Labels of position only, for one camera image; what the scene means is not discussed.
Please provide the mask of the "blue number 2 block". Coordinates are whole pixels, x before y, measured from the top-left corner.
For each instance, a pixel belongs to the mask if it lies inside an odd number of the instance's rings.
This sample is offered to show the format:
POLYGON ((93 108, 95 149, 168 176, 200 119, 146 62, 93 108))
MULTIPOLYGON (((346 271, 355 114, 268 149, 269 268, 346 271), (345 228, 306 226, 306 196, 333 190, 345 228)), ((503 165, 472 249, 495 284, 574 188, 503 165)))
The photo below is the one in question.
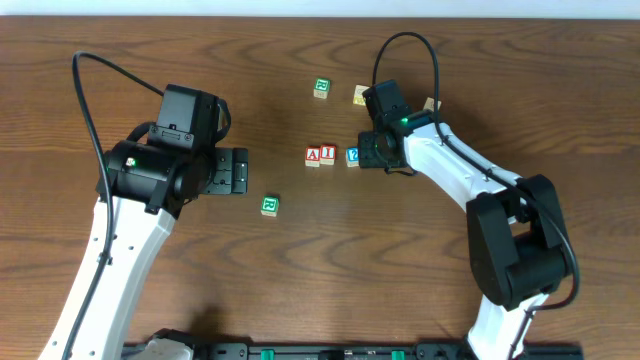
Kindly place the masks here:
POLYGON ((359 150, 357 147, 350 147, 346 150, 346 164, 348 167, 359 166, 359 150))

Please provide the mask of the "red letter I block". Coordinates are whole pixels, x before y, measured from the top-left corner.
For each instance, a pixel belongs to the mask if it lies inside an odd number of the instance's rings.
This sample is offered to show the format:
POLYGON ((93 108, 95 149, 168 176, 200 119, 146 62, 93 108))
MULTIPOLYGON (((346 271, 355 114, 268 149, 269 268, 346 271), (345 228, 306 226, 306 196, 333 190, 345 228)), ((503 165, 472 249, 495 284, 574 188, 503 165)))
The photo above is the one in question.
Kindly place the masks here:
POLYGON ((320 147, 320 164, 334 165, 337 148, 334 145, 322 145, 320 147))

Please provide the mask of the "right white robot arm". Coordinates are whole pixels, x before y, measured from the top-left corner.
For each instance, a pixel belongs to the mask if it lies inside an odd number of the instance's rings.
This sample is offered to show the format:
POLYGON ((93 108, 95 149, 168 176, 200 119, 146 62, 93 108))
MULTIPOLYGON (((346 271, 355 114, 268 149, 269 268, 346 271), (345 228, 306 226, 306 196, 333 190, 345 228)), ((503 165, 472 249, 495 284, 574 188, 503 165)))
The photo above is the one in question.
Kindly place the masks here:
POLYGON ((483 294, 466 341, 478 359, 516 359, 536 313, 578 266, 559 199, 542 175, 523 178, 491 163, 429 110, 385 115, 358 136, 359 164, 423 174, 465 212, 469 260, 483 294))

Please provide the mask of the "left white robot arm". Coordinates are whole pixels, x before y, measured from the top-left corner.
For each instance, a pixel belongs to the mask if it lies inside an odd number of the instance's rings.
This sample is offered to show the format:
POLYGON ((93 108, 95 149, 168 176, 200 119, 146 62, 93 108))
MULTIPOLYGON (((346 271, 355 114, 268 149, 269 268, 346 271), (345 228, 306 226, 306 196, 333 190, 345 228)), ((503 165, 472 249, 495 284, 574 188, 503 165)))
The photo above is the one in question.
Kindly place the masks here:
POLYGON ((106 155, 88 245, 43 359, 118 359, 146 277, 182 207, 247 191, 244 148, 180 151, 131 140, 106 155))

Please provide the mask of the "red letter A block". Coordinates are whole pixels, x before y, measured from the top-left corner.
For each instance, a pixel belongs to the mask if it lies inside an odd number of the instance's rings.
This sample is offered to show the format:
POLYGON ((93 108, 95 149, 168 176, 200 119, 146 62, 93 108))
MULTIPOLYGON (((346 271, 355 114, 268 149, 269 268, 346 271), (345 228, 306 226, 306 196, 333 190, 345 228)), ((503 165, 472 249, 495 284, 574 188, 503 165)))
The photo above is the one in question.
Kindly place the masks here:
POLYGON ((319 167, 320 162, 320 151, 319 147, 307 147, 305 151, 305 165, 307 167, 319 167))

